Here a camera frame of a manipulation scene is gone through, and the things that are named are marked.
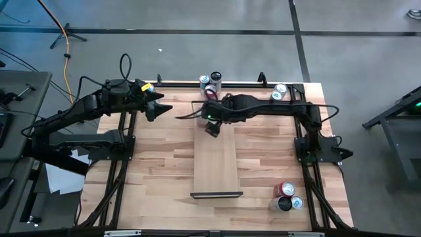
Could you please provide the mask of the red beverage can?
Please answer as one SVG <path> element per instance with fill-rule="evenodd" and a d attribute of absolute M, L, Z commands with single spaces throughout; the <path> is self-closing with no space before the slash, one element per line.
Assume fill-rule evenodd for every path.
<path fill-rule="evenodd" d="M 295 186 L 288 181 L 281 182 L 274 187 L 273 194 L 275 197 L 286 196 L 290 198 L 295 195 Z"/>
<path fill-rule="evenodd" d="M 216 87 L 212 84 L 205 86 L 204 95 L 208 100 L 218 99 Z"/>

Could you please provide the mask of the black tripod stand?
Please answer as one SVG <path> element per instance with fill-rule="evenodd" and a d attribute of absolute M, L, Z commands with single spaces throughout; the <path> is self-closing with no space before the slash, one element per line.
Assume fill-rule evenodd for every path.
<path fill-rule="evenodd" d="M 67 37 L 69 38 L 69 37 L 73 37 L 73 38 L 76 38 L 76 39 L 78 39 L 78 40 L 80 40 L 80 41 L 83 41 L 83 42 L 86 42 L 87 41 L 87 39 L 86 38 L 83 38 L 83 37 L 81 37 L 81 36 L 78 36 L 78 35 L 76 35 L 76 34 L 74 34 L 72 31 L 71 31 L 71 29 L 70 29 L 70 24 L 69 23 L 66 23 L 65 24 L 65 26 L 63 27 L 64 28 L 64 31 L 66 32 L 66 35 L 67 35 Z M 56 40 L 50 45 L 50 49 L 53 49 L 55 46 L 56 46 L 56 44 L 61 40 L 61 39 L 64 39 L 65 38 L 65 36 L 64 36 L 64 34 L 61 32 L 59 35 L 58 35 L 58 37 L 56 38 Z"/>

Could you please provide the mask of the black metal side stand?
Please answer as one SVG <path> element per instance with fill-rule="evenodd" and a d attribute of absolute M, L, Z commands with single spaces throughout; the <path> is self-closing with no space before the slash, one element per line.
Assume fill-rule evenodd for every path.
<path fill-rule="evenodd" d="M 390 186 L 394 191 L 421 192 L 421 86 L 408 92 L 394 105 L 362 124 L 366 130 L 380 125 L 399 160 L 405 180 Z"/>

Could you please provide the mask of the black support beam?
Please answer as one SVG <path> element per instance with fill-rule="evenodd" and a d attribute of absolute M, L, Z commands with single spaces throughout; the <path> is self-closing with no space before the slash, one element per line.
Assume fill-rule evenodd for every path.
<path fill-rule="evenodd" d="M 83 176 L 86 175 L 89 167 L 87 163 L 79 161 L 64 152 L 56 151 L 50 147 L 36 147 L 32 140 L 26 142 L 22 155 Z"/>

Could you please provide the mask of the white paper sheets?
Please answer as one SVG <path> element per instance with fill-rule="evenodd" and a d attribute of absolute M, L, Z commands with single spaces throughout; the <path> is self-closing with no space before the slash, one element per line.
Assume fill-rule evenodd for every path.
<path fill-rule="evenodd" d="M 85 183 L 85 176 L 46 164 L 47 180 L 50 193 L 60 195 L 79 192 Z"/>

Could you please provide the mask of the black desk clamp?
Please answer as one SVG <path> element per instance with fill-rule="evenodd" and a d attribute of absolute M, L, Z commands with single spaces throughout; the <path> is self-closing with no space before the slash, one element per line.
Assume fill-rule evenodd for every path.
<path fill-rule="evenodd" d="M 7 105 L 11 101 L 22 101 L 23 100 L 22 96 L 28 93 L 29 91 L 31 92 L 36 91 L 36 89 L 30 84 L 26 84 L 26 89 L 20 92 L 19 94 L 14 93 L 14 92 L 6 93 L 3 89 L 0 89 L 0 104 Z"/>

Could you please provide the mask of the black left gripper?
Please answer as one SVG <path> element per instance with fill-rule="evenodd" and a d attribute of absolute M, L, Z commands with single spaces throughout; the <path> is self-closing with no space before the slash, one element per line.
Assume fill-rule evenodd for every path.
<path fill-rule="evenodd" d="M 141 87 L 145 84 L 147 82 L 142 80 L 134 80 L 131 83 L 128 109 L 147 113 L 147 120 L 153 122 L 158 116 L 171 110 L 173 106 L 154 103 L 155 100 L 163 98 L 164 94 L 149 90 L 143 92 Z"/>

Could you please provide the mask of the black aluminium table frame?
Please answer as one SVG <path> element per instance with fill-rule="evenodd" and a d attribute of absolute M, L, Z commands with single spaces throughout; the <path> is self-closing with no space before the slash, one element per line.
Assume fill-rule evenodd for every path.
<path fill-rule="evenodd" d="M 123 186 L 108 202 L 101 218 L 118 228 L 159 230 L 310 230 L 310 216 L 325 212 L 305 187 L 303 168 L 293 139 L 299 131 L 292 117 L 258 116 L 232 124 L 239 190 L 235 198 L 194 199 L 193 120 L 200 98 L 193 82 L 157 87 L 162 103 L 173 108 L 148 122 L 138 114 L 134 125 L 134 156 L 124 164 Z M 291 182 L 304 201 L 300 210 L 271 211 L 278 198 L 274 187 Z"/>

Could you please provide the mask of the grey side table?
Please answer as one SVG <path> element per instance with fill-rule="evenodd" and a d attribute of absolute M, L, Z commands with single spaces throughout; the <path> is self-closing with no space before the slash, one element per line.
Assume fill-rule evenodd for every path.
<path fill-rule="evenodd" d="M 11 229 L 33 164 L 31 157 L 0 161 L 0 234 Z"/>
<path fill-rule="evenodd" d="M 6 93 L 22 94 L 22 101 L 13 100 L 7 105 L 14 116 L 0 147 L 0 161 L 14 161 L 21 156 L 27 141 L 21 130 L 35 121 L 51 78 L 50 72 L 0 70 L 0 89 Z"/>

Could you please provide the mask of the wooden shelf black metal frame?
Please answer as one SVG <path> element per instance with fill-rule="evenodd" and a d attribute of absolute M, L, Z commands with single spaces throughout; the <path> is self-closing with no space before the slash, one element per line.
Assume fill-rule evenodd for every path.
<path fill-rule="evenodd" d="M 205 132 L 205 128 L 197 126 L 196 118 L 193 125 L 194 168 L 190 196 L 194 199 L 242 196 L 237 175 L 234 128 L 223 125 L 218 137 L 214 138 Z"/>

